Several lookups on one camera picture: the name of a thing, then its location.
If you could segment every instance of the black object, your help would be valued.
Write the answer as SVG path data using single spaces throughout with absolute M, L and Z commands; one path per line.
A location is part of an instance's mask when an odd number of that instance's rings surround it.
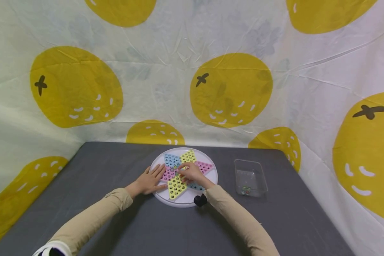
M 38 94 L 41 96 L 41 92 L 42 92 L 42 89 L 44 88 L 47 88 L 47 84 L 46 83 L 44 83 L 44 79 L 45 79 L 46 77 L 45 76 L 41 76 L 40 78 L 39 78 L 39 81 L 38 82 L 35 82 L 34 83 L 34 85 L 36 86 L 36 87 L 38 87 Z
M 209 73 L 205 73 L 202 76 L 198 76 L 196 79 L 198 79 L 198 82 L 196 83 L 196 87 L 199 86 L 199 84 L 203 83 L 206 84 L 206 79 L 209 76 Z
M 384 112 L 383 106 L 377 106 L 377 107 L 369 107 L 367 105 L 361 105 L 362 111 L 359 111 L 353 115 L 353 117 L 357 116 L 366 116 L 367 119 L 372 120 L 375 118 L 374 113 L 376 112 Z
M 193 202 L 197 206 L 202 207 L 208 203 L 208 199 L 206 198 L 206 196 L 204 194 L 202 194 L 202 196 L 195 196 L 195 198 L 193 199 Z

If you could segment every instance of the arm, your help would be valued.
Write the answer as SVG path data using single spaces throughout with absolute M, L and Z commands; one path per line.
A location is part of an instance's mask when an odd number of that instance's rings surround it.
M 74 218 L 65 223 L 49 240 L 36 251 L 50 251 L 57 249 L 65 256 L 76 256 L 81 247 L 108 221 L 112 216 L 128 208 L 133 199 L 139 194 L 150 194 L 166 185 L 156 186 L 165 172 L 165 165 L 157 165 L 149 171 L 148 167 L 141 176 L 125 188 L 117 188 L 106 194 L 103 199 L 91 205 Z
M 179 173 L 196 181 L 205 188 L 208 202 L 220 213 L 232 228 L 243 238 L 254 256 L 278 256 L 279 253 L 262 225 L 238 202 L 236 202 L 221 186 L 215 185 L 206 178 L 193 163 L 185 163 L 179 167 L 188 166 Z

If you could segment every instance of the black knob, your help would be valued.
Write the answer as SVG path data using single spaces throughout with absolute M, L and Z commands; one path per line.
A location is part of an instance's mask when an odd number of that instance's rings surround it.
M 206 198 L 206 196 L 204 194 L 202 194 L 202 196 L 195 196 L 195 198 L 193 199 L 193 202 L 198 206 L 198 207 L 202 207 L 203 205 L 205 205 L 206 203 L 208 203 L 208 199 Z

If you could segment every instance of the gray table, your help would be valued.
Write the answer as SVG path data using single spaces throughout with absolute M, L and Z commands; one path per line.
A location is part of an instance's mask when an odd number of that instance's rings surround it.
M 62 173 L 0 241 L 0 256 L 32 255 L 73 216 L 124 187 L 163 145 L 85 143 Z M 281 256 L 354 255 L 284 154 L 270 149 L 194 146 L 216 164 L 219 184 L 263 224 Z M 267 199 L 235 192 L 235 159 L 262 164 Z M 242 240 L 209 205 L 173 208 L 140 196 L 87 243 L 82 256 L 249 255 Z

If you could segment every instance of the yellow circle pattern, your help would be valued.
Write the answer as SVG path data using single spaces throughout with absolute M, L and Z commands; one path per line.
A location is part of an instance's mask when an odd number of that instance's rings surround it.
M 267 65 L 250 54 L 230 53 L 200 66 L 190 85 L 190 101 L 201 122 L 230 128 L 258 116 L 272 89 Z
M 299 172 L 302 152 L 296 134 L 287 127 L 276 127 L 259 133 L 248 148 L 278 149 L 284 153 L 294 169 Z
M 127 143 L 185 145 L 185 140 L 173 126 L 158 120 L 145 120 L 129 129 Z
M 68 162 L 48 156 L 27 164 L 0 193 L 0 239 Z
M 384 218 L 384 92 L 347 113 L 333 147 L 333 165 L 343 188 Z
M 85 0 L 101 19 L 119 27 L 133 27 L 146 21 L 156 0 Z
M 39 54 L 31 67 L 30 86 L 44 115 L 62 128 L 111 120 L 124 103 L 119 80 L 108 65 L 71 46 Z
M 290 21 L 302 33 L 327 33 L 345 27 L 377 0 L 286 0 Z

